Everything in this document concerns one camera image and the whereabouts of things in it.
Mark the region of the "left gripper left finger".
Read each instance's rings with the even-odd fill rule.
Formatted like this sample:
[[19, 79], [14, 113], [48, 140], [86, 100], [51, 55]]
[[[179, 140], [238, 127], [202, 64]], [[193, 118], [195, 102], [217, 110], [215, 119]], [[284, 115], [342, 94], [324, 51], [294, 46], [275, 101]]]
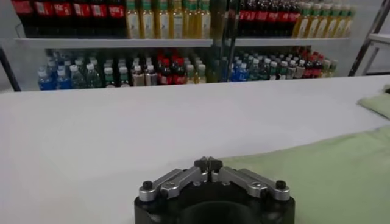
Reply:
[[139, 188], [138, 198], [143, 202], [154, 201], [158, 194], [166, 193], [167, 198], [175, 198], [190, 183], [208, 180], [208, 158], [195, 160], [194, 166], [187, 170], [174, 169], [155, 181], [145, 181]]

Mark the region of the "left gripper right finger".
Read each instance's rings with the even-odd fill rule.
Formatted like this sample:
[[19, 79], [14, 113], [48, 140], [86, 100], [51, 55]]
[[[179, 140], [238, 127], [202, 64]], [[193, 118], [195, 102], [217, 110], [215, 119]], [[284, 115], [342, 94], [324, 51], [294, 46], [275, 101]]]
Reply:
[[235, 170], [224, 166], [221, 160], [213, 157], [208, 158], [208, 170], [211, 172], [212, 181], [234, 183], [251, 197], [264, 198], [269, 194], [277, 201], [290, 199], [290, 189], [283, 180], [272, 181], [248, 169]]

